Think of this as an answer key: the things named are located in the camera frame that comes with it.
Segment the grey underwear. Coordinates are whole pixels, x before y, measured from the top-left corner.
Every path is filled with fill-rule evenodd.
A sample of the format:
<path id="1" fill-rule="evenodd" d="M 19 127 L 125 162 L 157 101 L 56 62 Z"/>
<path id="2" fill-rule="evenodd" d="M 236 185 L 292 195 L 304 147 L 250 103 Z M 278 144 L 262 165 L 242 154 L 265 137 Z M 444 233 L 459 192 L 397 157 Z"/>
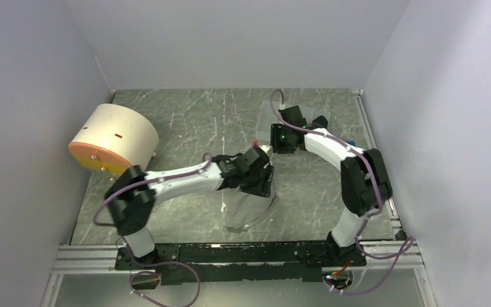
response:
<path id="1" fill-rule="evenodd" d="M 246 194 L 237 189 L 223 193 L 223 226 L 229 232 L 246 232 L 262 221 L 278 201 L 272 192 L 267 198 Z"/>

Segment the black striped underwear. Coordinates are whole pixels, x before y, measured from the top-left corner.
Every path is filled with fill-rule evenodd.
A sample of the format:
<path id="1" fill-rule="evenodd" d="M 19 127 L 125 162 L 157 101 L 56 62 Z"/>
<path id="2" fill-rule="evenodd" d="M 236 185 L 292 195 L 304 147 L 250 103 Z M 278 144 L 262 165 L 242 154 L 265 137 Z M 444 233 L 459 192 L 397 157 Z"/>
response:
<path id="1" fill-rule="evenodd" d="M 328 127 L 328 119 L 325 116 L 318 116 L 312 122 L 311 126 L 314 129 L 326 129 Z"/>

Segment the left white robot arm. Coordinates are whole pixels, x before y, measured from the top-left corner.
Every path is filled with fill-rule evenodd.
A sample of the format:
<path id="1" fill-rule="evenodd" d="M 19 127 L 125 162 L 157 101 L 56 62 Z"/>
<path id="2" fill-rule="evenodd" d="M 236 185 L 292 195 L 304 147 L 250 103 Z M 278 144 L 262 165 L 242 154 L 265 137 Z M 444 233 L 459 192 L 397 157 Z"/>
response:
<path id="1" fill-rule="evenodd" d="M 130 248 L 133 262 L 148 269 L 157 260 L 147 227 L 154 206 L 188 194 L 225 189 L 272 201 L 272 154 L 269 145 L 253 145 L 235 155 L 206 153 L 201 164 L 169 171 L 144 172 L 138 165 L 131 166 L 106 192 L 101 207 L 109 210 L 110 225 Z"/>

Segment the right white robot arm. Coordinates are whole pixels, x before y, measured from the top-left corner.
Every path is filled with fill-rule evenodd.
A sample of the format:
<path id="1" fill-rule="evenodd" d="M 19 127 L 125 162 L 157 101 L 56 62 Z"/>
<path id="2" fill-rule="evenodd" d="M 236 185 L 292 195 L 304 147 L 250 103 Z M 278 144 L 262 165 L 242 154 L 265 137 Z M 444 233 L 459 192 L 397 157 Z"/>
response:
<path id="1" fill-rule="evenodd" d="M 349 246 L 358 244 L 368 220 L 380 214 L 385 202 L 393 196 L 382 154 L 377 149 L 365 150 L 332 135 L 323 116 L 307 123 L 299 106 L 273 107 L 272 112 L 277 118 L 270 139 L 275 152 L 300 148 L 321 157 L 340 172 L 345 209 L 330 232 L 334 243 L 326 247 L 325 255 L 331 264 L 341 265 L 350 258 Z"/>

